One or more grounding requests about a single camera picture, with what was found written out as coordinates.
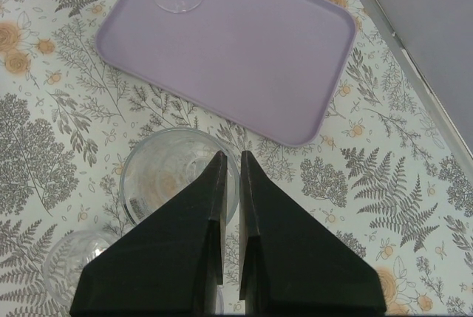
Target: purple tray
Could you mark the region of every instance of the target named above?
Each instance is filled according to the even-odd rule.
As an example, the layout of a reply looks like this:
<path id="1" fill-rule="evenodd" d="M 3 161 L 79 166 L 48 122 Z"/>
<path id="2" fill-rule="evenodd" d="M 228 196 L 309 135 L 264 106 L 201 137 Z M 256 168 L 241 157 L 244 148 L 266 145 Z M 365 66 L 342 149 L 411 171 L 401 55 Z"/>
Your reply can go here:
<path id="1" fill-rule="evenodd" d="M 316 135 L 356 34 L 325 0 L 203 0 L 173 14 L 119 0 L 96 37 L 101 57 L 286 146 Z"/>

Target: floral pattern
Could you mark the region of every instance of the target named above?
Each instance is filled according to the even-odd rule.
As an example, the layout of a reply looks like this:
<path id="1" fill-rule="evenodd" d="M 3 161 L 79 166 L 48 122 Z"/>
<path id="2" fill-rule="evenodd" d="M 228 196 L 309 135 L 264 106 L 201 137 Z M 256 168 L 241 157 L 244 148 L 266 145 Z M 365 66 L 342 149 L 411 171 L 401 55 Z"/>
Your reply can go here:
<path id="1" fill-rule="evenodd" d="M 473 313 L 473 188 L 359 0 L 328 0 L 358 35 L 319 136 L 287 148 L 105 64 L 93 38 L 117 0 L 0 0 L 0 301 L 66 316 L 41 265 L 71 230 L 132 228 L 118 180 L 140 140 L 181 126 L 251 150 L 268 176 L 378 272 L 390 314 Z M 227 313 L 239 215 L 227 227 Z"/>

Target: floral tablecloth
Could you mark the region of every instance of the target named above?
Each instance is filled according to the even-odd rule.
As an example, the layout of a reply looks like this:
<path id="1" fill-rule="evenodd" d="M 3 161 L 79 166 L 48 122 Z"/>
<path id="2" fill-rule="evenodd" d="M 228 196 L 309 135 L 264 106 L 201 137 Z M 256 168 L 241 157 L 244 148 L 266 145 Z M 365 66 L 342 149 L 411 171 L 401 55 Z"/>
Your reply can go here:
<path id="1" fill-rule="evenodd" d="M 473 189 L 358 0 L 354 50 L 320 135 L 290 149 L 111 68 L 93 36 L 117 0 L 0 0 L 0 310 L 62 316 L 44 259 L 70 231 L 131 228 L 123 162 L 189 126 L 256 154 L 266 173 L 378 272 L 389 313 L 473 313 Z M 238 214 L 224 305 L 238 300 Z"/>

